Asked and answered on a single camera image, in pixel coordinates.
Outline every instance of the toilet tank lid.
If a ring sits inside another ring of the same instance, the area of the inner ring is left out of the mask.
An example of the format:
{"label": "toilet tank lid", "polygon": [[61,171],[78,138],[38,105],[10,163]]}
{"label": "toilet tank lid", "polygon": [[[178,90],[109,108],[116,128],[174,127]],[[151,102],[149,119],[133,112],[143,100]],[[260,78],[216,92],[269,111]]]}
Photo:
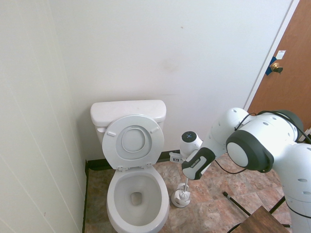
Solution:
{"label": "toilet tank lid", "polygon": [[91,107],[92,122],[100,127],[131,114],[146,115],[160,123],[165,120],[166,106],[161,100],[129,100],[94,103]]}

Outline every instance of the door knob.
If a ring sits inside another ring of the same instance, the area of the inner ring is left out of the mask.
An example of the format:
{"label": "door knob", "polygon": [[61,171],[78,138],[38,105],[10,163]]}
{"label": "door knob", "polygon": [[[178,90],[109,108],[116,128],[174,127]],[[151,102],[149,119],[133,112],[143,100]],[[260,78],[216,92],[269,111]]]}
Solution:
{"label": "door knob", "polygon": [[282,70],[283,70],[283,67],[280,67],[280,64],[279,63],[274,63],[270,66],[272,72],[277,72],[277,73],[281,73]]}

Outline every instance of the toilet lid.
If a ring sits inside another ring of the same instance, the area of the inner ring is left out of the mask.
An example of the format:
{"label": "toilet lid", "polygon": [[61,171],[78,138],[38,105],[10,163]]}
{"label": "toilet lid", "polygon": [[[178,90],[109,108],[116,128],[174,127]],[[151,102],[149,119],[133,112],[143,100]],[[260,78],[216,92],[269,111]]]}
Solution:
{"label": "toilet lid", "polygon": [[113,121],[103,138],[104,156],[113,169],[155,164],[162,152],[160,126],[145,115],[128,115]]}

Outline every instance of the toilet hinge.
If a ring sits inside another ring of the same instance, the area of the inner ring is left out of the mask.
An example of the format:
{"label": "toilet hinge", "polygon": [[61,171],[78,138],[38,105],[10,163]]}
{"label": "toilet hinge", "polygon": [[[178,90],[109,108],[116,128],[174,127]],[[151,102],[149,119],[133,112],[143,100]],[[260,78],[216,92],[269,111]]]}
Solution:
{"label": "toilet hinge", "polygon": [[124,172],[124,171],[128,170],[128,168],[123,168],[123,166],[119,166],[118,170]]}
{"label": "toilet hinge", "polygon": [[151,163],[146,163],[146,165],[145,165],[145,166],[141,166],[141,168],[147,169],[147,168],[149,168],[149,167],[151,167],[151,166],[152,166]]}

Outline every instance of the tiled floor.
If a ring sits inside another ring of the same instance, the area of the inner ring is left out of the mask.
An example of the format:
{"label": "tiled floor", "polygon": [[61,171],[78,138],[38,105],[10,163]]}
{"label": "tiled floor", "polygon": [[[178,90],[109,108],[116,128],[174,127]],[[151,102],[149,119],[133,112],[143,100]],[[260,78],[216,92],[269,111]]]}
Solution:
{"label": "tiled floor", "polygon": [[[231,172],[237,167],[227,155],[218,159],[221,166]],[[171,162],[154,165],[163,177],[169,194],[185,181],[181,165]],[[89,171],[86,230],[85,233],[115,233],[106,211],[106,195],[114,170]],[[226,199],[226,191],[247,211],[253,213],[261,205],[267,210],[283,196],[277,174],[272,170],[262,174],[245,171],[231,175],[213,162],[203,177],[189,181],[191,202],[183,209],[170,206],[169,218],[160,233],[226,233],[234,225],[243,222],[247,215]],[[287,205],[282,204],[273,216],[283,224],[290,224]]]}

